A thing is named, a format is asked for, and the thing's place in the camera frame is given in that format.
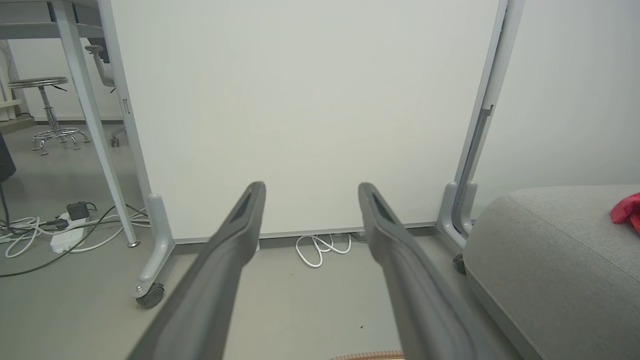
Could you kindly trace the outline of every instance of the round stool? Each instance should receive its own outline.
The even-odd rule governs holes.
[[[78,142],[73,137],[73,134],[81,134],[84,137],[84,142],[91,141],[91,139],[89,139],[89,136],[80,131],[80,129],[77,127],[60,127],[60,123],[58,122],[56,113],[53,112],[53,108],[51,107],[51,104],[49,104],[49,99],[47,98],[47,93],[44,91],[44,87],[53,86],[54,88],[59,88],[56,85],[65,84],[68,82],[69,80],[67,78],[56,76],[53,78],[16,80],[9,83],[9,88],[11,89],[38,88],[40,90],[40,96],[42,96],[42,102],[44,102],[44,110],[47,114],[47,121],[49,122],[49,126],[51,127],[51,130],[42,131],[41,133],[37,133],[32,137],[33,150],[41,150],[40,155],[48,154],[48,152],[44,149],[44,143],[45,141],[52,138],[59,138],[61,143],[67,142],[66,138],[70,138],[74,142],[74,150],[78,150],[80,148],[78,147]]]

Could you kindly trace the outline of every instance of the wall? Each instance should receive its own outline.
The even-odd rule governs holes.
[[[81,39],[81,42],[83,47],[89,45],[89,41],[85,38]],[[84,120],[60,39],[9,40],[9,46],[21,79],[49,76],[68,77],[69,83],[60,86],[67,92],[47,87],[49,102],[53,105],[58,120]],[[93,85],[100,117],[102,120],[122,120],[118,97],[115,92],[109,93],[113,88],[102,84],[93,57],[88,51],[85,52],[84,58],[89,68],[89,77]],[[35,117],[36,121],[46,121],[44,105],[38,89],[25,89],[24,93],[31,115]]]
[[[639,13],[634,0],[526,2],[473,217],[521,188],[640,183]]]
[[[362,226],[362,181],[436,220],[498,0],[112,3],[174,238],[210,236],[254,180],[263,233]]]

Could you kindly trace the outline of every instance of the caster wheel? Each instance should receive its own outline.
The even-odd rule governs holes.
[[[462,258],[462,254],[453,258],[453,267],[456,268],[456,271],[461,273],[462,275],[467,274],[467,269],[465,268],[465,260]]]
[[[145,294],[145,296],[137,298],[136,302],[145,309],[151,309],[152,307],[158,305],[163,296],[164,286],[159,282],[155,282],[153,285],[151,285],[151,288],[149,288],[149,291]]]

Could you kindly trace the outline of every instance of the white power strip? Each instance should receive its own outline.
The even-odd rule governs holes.
[[[67,222],[69,222],[69,227],[81,225],[89,221],[88,217],[78,220],[71,220],[69,213],[60,215],[60,218],[65,219]],[[80,229],[73,229],[62,234],[54,235],[53,238],[51,238],[51,250],[60,254],[61,252],[65,252],[68,249],[71,249],[75,244],[82,240],[85,232],[86,228],[81,227]]]

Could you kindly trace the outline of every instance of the red cloth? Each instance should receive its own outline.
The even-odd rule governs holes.
[[[611,209],[614,224],[630,222],[640,232],[640,193],[625,197]]]

